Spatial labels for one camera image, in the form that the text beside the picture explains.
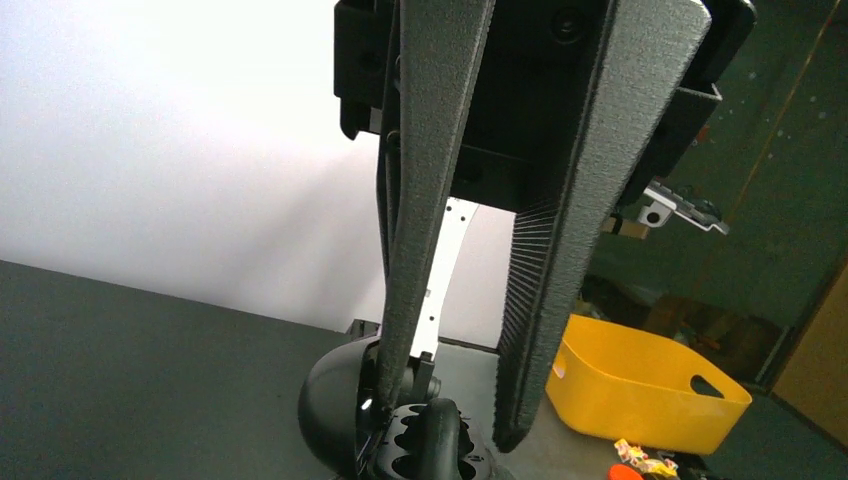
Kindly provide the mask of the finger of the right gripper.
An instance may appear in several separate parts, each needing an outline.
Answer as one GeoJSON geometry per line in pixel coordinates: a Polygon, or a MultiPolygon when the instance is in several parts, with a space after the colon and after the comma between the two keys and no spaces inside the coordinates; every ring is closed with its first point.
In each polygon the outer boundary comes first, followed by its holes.
{"type": "Polygon", "coordinates": [[[609,1],[513,223],[493,442],[527,436],[593,251],[711,23],[699,1],[609,1]]]}
{"type": "Polygon", "coordinates": [[[376,403],[391,411],[438,242],[492,1],[397,1],[385,72],[378,210],[385,302],[376,403]]]}

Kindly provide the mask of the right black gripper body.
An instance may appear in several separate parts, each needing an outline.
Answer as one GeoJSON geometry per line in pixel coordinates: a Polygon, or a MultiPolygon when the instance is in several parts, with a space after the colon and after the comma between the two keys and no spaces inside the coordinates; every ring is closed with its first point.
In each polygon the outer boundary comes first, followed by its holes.
{"type": "MultiPolygon", "coordinates": [[[[577,90],[576,68],[601,23],[599,1],[496,4],[451,193],[507,211],[526,201],[531,180],[577,90]]],[[[749,1],[709,1],[708,32],[623,193],[638,200],[669,175],[720,102],[717,81],[756,24],[749,1]]],[[[390,1],[340,1],[334,8],[334,92],[348,138],[380,134],[386,69],[394,62],[390,1]]]]}

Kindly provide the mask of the black charging case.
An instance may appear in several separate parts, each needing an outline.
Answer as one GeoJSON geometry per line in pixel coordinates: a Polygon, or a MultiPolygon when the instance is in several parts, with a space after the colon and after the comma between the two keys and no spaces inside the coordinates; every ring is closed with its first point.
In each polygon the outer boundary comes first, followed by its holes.
{"type": "MultiPolygon", "coordinates": [[[[373,335],[331,350],[315,363],[300,389],[301,435],[338,479],[415,479],[414,424],[431,400],[442,398],[434,357],[423,352],[407,362],[397,405],[392,410],[378,405],[379,346],[373,335]]],[[[480,431],[458,410],[460,479],[496,478],[480,431]]]]}

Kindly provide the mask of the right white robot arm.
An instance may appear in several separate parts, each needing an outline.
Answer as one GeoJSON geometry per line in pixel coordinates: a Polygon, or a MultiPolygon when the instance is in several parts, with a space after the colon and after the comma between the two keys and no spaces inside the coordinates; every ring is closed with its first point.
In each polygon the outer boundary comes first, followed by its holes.
{"type": "Polygon", "coordinates": [[[514,214],[493,442],[527,436],[603,222],[668,174],[721,97],[750,1],[340,1],[334,92],[379,138],[378,418],[409,403],[478,206],[514,214]]]}

